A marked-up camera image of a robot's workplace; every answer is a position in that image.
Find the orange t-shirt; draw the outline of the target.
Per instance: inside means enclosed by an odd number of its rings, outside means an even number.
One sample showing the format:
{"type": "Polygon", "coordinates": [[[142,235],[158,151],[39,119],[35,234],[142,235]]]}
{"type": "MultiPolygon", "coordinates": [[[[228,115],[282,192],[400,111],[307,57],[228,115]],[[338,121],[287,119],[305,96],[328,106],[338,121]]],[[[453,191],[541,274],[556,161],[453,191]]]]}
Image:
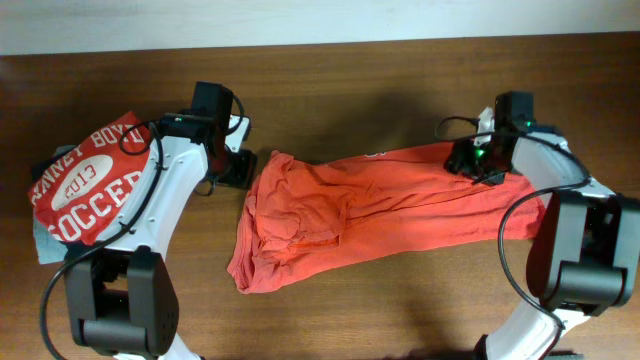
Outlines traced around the orange t-shirt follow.
{"type": "Polygon", "coordinates": [[[493,239],[523,176],[476,184],[448,173],[449,143],[311,165],[275,151],[251,185],[227,267],[243,294],[382,257],[493,239]]]}

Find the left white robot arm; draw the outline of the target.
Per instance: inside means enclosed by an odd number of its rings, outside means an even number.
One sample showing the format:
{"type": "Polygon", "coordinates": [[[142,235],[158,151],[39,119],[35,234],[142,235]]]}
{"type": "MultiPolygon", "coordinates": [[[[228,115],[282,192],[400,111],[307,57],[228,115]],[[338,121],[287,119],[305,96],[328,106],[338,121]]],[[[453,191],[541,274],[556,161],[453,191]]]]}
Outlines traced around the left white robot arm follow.
{"type": "Polygon", "coordinates": [[[194,359],[177,333],[179,302],[165,260],[187,200],[202,182],[244,189],[256,156],[251,120],[167,114],[149,124],[150,157],[132,194],[63,276],[74,342],[116,359],[194,359]]]}

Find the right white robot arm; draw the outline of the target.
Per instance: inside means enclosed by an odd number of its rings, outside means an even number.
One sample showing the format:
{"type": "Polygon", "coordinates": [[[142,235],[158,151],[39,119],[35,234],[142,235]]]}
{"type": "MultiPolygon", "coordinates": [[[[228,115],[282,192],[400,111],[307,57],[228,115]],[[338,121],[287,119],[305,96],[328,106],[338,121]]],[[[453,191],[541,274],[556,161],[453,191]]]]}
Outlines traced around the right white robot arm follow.
{"type": "Polygon", "coordinates": [[[506,210],[497,234],[502,269],[521,301],[478,340],[474,358],[552,359],[571,329],[629,301],[639,263],[639,202],[600,184],[559,130],[526,122],[457,138],[445,167],[492,185],[515,173],[534,189],[506,210]],[[544,214],[521,287],[504,249],[506,226],[533,200],[542,201],[544,214]]]}

